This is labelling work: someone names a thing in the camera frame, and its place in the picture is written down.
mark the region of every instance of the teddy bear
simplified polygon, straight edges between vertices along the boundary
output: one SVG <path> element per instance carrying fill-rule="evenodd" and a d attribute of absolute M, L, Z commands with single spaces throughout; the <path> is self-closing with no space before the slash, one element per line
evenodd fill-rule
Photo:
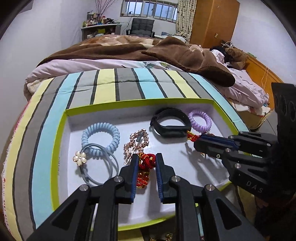
<path fill-rule="evenodd" d="M 226 48 L 225 52 L 230 55 L 230 63 L 234 69 L 242 70 L 246 65 L 247 54 L 240 49 Z"/>

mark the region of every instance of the blue stripe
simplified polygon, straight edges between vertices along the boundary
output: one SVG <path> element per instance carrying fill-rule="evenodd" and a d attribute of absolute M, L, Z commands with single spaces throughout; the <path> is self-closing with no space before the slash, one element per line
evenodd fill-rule
<path fill-rule="evenodd" d="M 50 192 L 52 151 L 59 122 L 80 73 L 68 75 L 61 85 L 41 131 L 32 178 L 32 208 L 36 228 L 53 212 Z"/>
<path fill-rule="evenodd" d="M 236 111 L 228 101 L 203 77 L 197 74 L 190 74 L 198 83 L 212 96 L 212 98 L 221 106 L 224 112 L 229 116 L 239 131 L 249 131 L 244 122 L 241 120 Z"/>
<path fill-rule="evenodd" d="M 161 90 L 159 89 L 154 77 L 148 69 L 134 69 L 138 76 L 140 86 L 146 99 L 160 99 L 164 98 Z"/>

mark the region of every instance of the black smart band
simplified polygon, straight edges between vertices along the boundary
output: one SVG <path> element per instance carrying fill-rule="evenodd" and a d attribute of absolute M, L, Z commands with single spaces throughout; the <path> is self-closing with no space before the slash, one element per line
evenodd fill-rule
<path fill-rule="evenodd" d="M 158 121 L 165 117 L 177 117 L 185 126 L 162 126 Z M 187 131 L 191 130 L 191 122 L 188 116 L 184 112 L 175 108 L 168 108 L 160 113 L 156 113 L 151 119 L 150 126 L 153 126 L 154 130 L 165 138 L 186 137 Z"/>

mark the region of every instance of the wooden wardrobe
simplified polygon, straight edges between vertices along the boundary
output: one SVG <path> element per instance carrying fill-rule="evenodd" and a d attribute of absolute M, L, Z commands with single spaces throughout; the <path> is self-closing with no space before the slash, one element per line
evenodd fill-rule
<path fill-rule="evenodd" d="M 231 41 L 238 13 L 237 0 L 197 0 L 190 43 L 211 48 Z"/>

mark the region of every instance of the pearl flower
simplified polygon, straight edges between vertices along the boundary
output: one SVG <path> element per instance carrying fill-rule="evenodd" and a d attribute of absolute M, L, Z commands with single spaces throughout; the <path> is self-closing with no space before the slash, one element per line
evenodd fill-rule
<path fill-rule="evenodd" d="M 75 153 L 75 156 L 73 157 L 73 161 L 76 162 L 78 166 L 82 166 L 86 163 L 86 154 L 84 152 L 80 153 L 80 151 L 77 151 Z"/>

